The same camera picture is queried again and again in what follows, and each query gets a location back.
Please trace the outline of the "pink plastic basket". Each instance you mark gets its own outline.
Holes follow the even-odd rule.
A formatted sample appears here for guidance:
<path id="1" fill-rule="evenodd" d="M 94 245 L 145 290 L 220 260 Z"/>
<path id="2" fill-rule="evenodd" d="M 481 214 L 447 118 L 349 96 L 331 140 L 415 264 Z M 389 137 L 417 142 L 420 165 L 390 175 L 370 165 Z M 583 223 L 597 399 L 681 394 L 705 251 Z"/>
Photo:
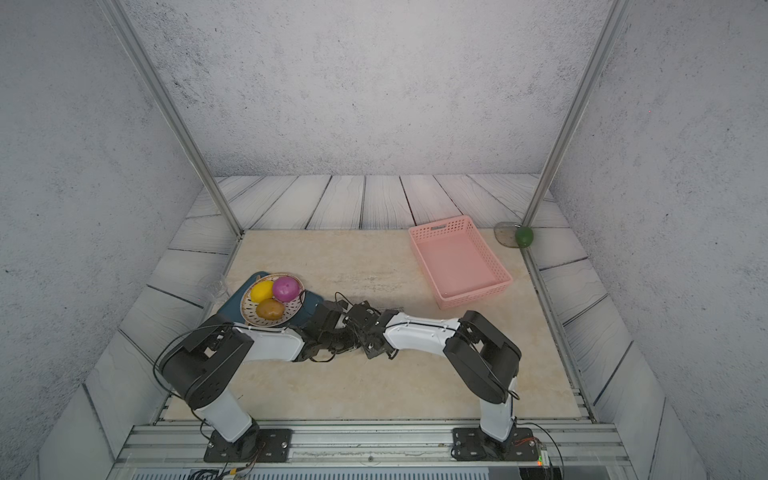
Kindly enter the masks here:
<path id="1" fill-rule="evenodd" d="M 513 278 L 466 215 L 408 229 L 412 252 L 442 310 L 504 292 Z"/>

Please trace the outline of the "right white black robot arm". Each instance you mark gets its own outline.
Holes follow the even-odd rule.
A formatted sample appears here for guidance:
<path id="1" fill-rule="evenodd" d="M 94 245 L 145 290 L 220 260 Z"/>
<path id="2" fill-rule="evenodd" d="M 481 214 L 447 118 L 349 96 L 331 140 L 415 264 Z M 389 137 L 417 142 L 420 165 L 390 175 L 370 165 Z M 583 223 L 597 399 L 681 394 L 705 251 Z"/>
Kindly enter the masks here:
<path id="1" fill-rule="evenodd" d="M 510 443 L 522 352 L 483 315 L 467 311 L 460 318 L 427 319 L 380 312 L 363 302 L 350 308 L 343 323 L 370 359 L 406 350 L 447 359 L 480 401 L 483 439 L 498 448 Z"/>

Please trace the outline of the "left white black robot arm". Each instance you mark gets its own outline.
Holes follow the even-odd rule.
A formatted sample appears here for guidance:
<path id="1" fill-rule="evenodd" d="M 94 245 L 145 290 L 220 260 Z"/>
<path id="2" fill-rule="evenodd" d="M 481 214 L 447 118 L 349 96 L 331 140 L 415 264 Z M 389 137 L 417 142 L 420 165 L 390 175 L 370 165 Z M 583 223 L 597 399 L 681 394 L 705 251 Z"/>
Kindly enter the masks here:
<path id="1" fill-rule="evenodd" d="M 159 356 L 157 368 L 191 411 L 206 421 L 218 438 L 230 444 L 255 433 L 256 423 L 243 410 L 230 383 L 246 363 L 316 361 L 356 347 L 346 330 L 349 303 L 323 301 L 309 320 L 277 330 L 236 324 L 216 314 L 200 327 L 172 341 Z"/>

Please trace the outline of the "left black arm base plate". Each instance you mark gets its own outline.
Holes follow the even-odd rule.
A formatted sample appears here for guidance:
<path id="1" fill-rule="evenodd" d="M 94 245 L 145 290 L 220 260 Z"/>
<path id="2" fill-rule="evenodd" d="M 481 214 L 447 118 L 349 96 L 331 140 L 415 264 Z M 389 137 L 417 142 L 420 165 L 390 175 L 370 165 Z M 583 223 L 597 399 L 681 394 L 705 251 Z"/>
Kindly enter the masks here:
<path id="1" fill-rule="evenodd" d="M 205 463 L 285 463 L 293 436 L 291 429 L 261 429 L 253 425 L 229 442 L 216 430 L 203 456 Z"/>

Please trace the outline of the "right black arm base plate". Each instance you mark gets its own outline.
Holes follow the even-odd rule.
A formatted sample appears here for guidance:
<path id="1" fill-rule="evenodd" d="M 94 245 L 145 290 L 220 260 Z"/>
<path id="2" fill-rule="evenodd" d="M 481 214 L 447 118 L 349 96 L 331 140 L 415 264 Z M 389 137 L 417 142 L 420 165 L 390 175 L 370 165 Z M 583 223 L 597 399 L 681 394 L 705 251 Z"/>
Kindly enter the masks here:
<path id="1" fill-rule="evenodd" d="M 479 427 L 452 430 L 451 457 L 457 461 L 540 462 L 538 439 L 529 428 L 514 428 L 505 440 L 496 440 Z"/>

